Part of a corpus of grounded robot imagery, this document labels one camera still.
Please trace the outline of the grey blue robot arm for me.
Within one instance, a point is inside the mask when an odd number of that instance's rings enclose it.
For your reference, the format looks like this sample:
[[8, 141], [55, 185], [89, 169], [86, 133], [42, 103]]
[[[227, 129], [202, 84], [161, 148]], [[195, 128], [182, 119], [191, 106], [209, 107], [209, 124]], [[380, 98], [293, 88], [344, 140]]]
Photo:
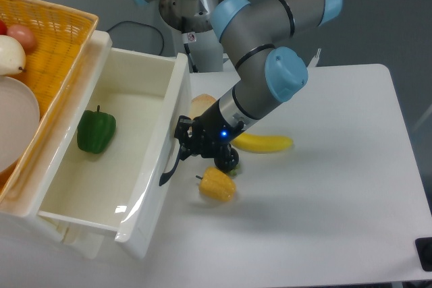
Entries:
[[308, 80], [297, 54], [277, 42], [336, 18], [343, 0], [135, 0], [159, 2], [165, 22], [182, 34], [213, 41], [229, 57], [240, 79], [198, 117], [181, 117], [175, 130], [178, 158], [238, 156], [233, 139], [290, 100]]

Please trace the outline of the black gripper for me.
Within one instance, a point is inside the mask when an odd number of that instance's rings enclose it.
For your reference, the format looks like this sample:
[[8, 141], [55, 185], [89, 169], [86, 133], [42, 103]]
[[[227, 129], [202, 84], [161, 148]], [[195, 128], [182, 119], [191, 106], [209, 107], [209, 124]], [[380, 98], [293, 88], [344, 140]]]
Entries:
[[[174, 132], [174, 138], [180, 143], [178, 159], [184, 161], [198, 155], [214, 159], [232, 148], [230, 142], [243, 132], [244, 126], [242, 120], [231, 126], [222, 117], [218, 100], [194, 119], [180, 115]], [[189, 147], [194, 146], [194, 136], [198, 136], [198, 146]]]

